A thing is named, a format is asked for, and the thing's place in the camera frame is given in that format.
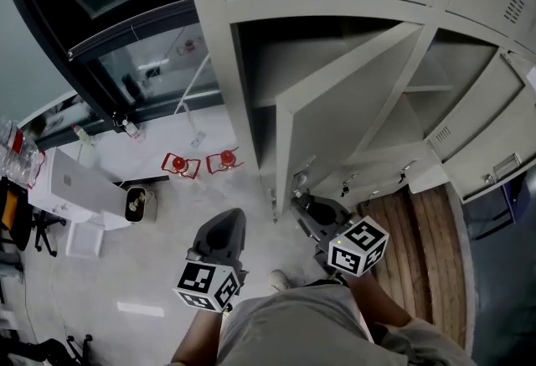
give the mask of white box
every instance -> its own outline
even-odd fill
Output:
[[[239,289],[232,266],[186,260],[173,291],[189,307],[222,312]]]
[[[389,233],[369,216],[329,241],[327,264],[361,276],[383,256]]]
[[[65,254],[82,259],[97,259],[101,253],[104,227],[95,222],[71,222]]]

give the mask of shoe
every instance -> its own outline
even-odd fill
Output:
[[[285,291],[292,288],[291,282],[282,270],[276,269],[270,273],[270,285],[277,291]]]

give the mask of ventilation slot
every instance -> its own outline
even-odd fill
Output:
[[[443,142],[445,141],[451,134],[451,130],[448,128],[448,126],[445,126],[443,129],[441,129],[437,134],[435,135],[435,139],[437,142]]]
[[[523,9],[525,8],[525,3],[521,0],[510,0],[508,3],[507,9],[504,11],[504,17],[508,19],[511,23],[517,23]]]

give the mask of wooden floor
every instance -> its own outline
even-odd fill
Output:
[[[465,344],[466,292],[460,244],[445,188],[403,189],[358,206],[390,233],[374,268],[380,285],[411,315]]]

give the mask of chair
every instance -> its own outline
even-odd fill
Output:
[[[8,355],[16,354],[19,357],[29,358],[36,362],[47,360],[53,366],[91,366],[89,342],[92,340],[91,335],[85,335],[82,354],[80,354],[73,346],[72,342],[75,339],[72,336],[68,336],[67,343],[75,355],[72,358],[65,345],[55,339],[49,339],[43,343],[23,343],[17,339],[0,336],[0,364],[11,364]]]
[[[90,365],[90,342],[93,341],[93,337],[91,335],[85,335],[85,339],[82,345],[82,354],[78,352],[76,347],[73,345],[73,342],[75,341],[75,338],[73,336],[67,337],[67,343],[69,344],[70,350],[75,355],[75,359],[78,363],[80,363],[80,366],[91,366]]]
[[[39,246],[39,241],[41,238],[43,238],[43,242],[45,246],[47,247],[47,250],[49,251],[49,254],[53,257],[56,257],[58,255],[57,251],[53,251],[50,248],[49,238],[47,237],[46,229],[51,226],[52,224],[60,223],[62,226],[65,226],[67,222],[64,219],[47,219],[47,213],[46,211],[41,210],[40,213],[33,213],[32,218],[32,229],[36,230],[35,233],[35,249],[37,251],[41,251],[41,247]]]
[[[0,217],[2,227],[11,235],[10,240],[0,238],[0,242],[15,244],[19,250],[26,250],[32,230],[32,208],[28,204],[26,189],[6,177],[0,179]]]
[[[9,222],[2,226],[9,231],[11,239],[0,238],[0,242],[15,244],[19,250],[24,251],[28,245],[31,230],[35,229],[35,249],[42,250],[39,241],[43,239],[49,254],[53,257],[58,254],[50,248],[45,230],[52,224],[61,223],[65,226],[67,222],[64,219],[50,218],[49,215],[52,216],[52,214],[46,211],[34,213],[34,207],[28,204],[28,191],[5,177],[0,180],[0,216],[4,214],[4,210],[8,211]]]

